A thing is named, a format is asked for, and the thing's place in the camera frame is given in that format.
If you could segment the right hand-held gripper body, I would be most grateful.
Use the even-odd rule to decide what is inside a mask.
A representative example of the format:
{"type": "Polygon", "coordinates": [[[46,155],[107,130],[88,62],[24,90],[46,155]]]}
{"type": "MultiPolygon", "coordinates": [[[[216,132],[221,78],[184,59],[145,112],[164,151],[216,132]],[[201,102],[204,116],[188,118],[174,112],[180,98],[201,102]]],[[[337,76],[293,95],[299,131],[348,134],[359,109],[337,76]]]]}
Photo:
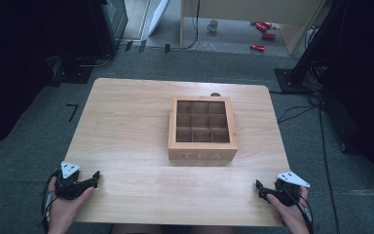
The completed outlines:
{"type": "Polygon", "coordinates": [[[293,171],[277,174],[275,188],[278,194],[276,197],[285,206],[293,206],[299,201],[301,186],[309,188],[311,184],[293,171]]]}

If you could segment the person's right hand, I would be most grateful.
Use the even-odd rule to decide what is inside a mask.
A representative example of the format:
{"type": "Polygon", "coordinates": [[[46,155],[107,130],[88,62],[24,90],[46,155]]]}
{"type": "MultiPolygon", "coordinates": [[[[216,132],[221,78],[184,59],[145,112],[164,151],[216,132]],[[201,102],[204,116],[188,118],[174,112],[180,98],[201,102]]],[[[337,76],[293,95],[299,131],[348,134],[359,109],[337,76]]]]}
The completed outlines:
{"type": "Polygon", "coordinates": [[[308,190],[301,186],[299,203],[291,207],[285,206],[274,195],[267,195],[268,201],[277,211],[275,220],[283,222],[290,234],[311,234],[309,223],[304,218],[305,210],[308,208],[308,194],[308,190]]]}

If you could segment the black stand base plate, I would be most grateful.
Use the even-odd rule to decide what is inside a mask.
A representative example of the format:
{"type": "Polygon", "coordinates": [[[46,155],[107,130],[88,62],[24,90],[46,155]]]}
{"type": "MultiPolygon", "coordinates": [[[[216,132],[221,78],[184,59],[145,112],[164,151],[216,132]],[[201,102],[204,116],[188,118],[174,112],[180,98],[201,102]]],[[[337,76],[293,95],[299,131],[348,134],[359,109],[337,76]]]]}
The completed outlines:
{"type": "Polygon", "coordinates": [[[91,66],[82,65],[75,57],[70,56],[56,56],[53,69],[54,83],[73,84],[87,84],[93,71],[91,66]]]}
{"type": "Polygon", "coordinates": [[[303,77],[295,69],[276,68],[275,75],[283,94],[307,94],[309,92],[303,83],[303,77]]]}

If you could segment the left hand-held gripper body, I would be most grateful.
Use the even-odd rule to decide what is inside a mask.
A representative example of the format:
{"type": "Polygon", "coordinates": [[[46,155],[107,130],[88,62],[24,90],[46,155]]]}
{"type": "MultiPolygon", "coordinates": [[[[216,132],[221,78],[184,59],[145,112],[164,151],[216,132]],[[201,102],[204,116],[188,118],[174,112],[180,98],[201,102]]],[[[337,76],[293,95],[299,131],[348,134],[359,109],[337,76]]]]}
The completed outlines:
{"type": "Polygon", "coordinates": [[[79,181],[80,167],[76,164],[62,161],[56,175],[55,194],[58,198],[74,200],[80,197],[84,191],[93,186],[91,178],[79,181]]]}

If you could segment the black curtain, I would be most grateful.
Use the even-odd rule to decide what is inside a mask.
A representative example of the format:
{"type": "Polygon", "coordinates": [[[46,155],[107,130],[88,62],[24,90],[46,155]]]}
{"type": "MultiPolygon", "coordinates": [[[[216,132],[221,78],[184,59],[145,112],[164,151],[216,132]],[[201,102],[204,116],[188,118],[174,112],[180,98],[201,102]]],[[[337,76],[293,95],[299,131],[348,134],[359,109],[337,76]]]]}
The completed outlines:
{"type": "Polygon", "coordinates": [[[0,141],[51,82],[48,59],[69,59],[66,36],[96,0],[0,0],[0,141]]]}
{"type": "Polygon", "coordinates": [[[318,81],[344,149],[374,164],[374,0],[333,0],[294,76],[321,65],[318,81]]]}

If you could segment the black tape corner mark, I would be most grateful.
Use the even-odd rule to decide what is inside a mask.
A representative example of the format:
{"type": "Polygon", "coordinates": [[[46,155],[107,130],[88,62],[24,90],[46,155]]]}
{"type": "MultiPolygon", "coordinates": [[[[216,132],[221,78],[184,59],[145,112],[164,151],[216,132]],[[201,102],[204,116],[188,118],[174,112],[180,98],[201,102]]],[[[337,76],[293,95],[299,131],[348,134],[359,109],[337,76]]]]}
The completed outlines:
{"type": "Polygon", "coordinates": [[[68,119],[68,122],[71,122],[73,120],[73,118],[74,118],[74,116],[75,116],[78,108],[79,108],[79,104],[76,104],[76,103],[66,103],[66,106],[73,108],[72,113],[71,113],[71,115],[70,115],[70,117],[68,119]]]}

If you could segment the person's left hand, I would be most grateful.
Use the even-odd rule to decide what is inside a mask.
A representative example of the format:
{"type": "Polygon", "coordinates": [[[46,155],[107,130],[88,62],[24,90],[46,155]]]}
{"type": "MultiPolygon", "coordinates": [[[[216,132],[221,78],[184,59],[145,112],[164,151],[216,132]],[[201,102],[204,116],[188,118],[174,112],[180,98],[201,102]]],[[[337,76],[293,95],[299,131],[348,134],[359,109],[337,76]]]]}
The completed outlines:
{"type": "Polygon", "coordinates": [[[81,210],[81,207],[94,195],[94,188],[87,188],[74,200],[57,198],[50,206],[50,222],[48,234],[67,234],[81,210]]]}

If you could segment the wooden tea box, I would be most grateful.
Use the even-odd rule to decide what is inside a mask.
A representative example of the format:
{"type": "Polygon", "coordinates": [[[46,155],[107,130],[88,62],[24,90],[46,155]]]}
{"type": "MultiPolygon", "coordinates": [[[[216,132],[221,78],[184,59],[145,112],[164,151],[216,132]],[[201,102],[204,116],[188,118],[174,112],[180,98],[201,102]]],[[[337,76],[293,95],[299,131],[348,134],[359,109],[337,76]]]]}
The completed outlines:
{"type": "Polygon", "coordinates": [[[173,96],[168,158],[232,161],[239,149],[229,97],[173,96]]]}

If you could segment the white board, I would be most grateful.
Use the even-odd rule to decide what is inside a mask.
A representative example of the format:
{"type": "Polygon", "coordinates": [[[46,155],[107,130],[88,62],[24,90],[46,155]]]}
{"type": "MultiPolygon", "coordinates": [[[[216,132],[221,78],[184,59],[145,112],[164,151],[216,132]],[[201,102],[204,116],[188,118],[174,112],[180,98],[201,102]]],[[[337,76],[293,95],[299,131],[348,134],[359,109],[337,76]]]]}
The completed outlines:
{"type": "Polygon", "coordinates": [[[148,30],[148,36],[152,36],[155,32],[156,28],[158,27],[163,15],[165,14],[167,7],[169,5],[170,0],[161,0],[157,8],[153,13],[153,17],[151,19],[150,27],[148,30]]]}

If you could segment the black equipment case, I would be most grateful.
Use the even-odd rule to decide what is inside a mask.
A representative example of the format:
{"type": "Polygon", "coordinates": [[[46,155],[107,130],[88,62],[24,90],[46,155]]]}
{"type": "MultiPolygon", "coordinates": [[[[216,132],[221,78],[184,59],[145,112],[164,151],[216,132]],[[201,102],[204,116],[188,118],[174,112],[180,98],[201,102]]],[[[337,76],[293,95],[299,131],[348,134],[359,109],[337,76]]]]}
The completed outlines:
{"type": "Polygon", "coordinates": [[[116,54],[128,24],[124,0],[91,0],[95,35],[101,57],[116,54]]]}

